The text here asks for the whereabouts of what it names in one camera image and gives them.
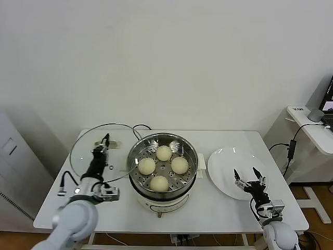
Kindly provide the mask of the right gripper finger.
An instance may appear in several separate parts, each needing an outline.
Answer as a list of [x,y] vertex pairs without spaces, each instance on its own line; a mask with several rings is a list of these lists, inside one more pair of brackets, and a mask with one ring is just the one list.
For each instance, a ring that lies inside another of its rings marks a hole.
[[237,170],[234,169],[234,177],[235,177],[235,184],[239,187],[239,188],[245,188],[247,187],[247,182],[245,182],[244,180],[242,180],[240,178],[240,175],[238,174]]
[[255,176],[257,177],[257,181],[255,181],[256,186],[266,186],[266,177],[263,177],[259,170],[257,170],[255,167],[252,168]]

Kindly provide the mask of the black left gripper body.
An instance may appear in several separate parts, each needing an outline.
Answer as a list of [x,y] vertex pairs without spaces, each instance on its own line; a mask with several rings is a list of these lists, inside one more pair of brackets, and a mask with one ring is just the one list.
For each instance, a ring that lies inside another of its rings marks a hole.
[[94,178],[97,180],[104,180],[103,172],[107,165],[107,156],[104,153],[93,153],[93,159],[85,174],[82,178]]

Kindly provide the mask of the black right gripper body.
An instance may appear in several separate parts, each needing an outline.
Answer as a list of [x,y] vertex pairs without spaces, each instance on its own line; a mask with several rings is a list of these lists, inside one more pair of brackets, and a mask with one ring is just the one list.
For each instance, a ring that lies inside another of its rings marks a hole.
[[265,185],[260,184],[260,181],[249,181],[244,191],[252,195],[256,206],[268,204],[270,202],[269,196],[264,192]]

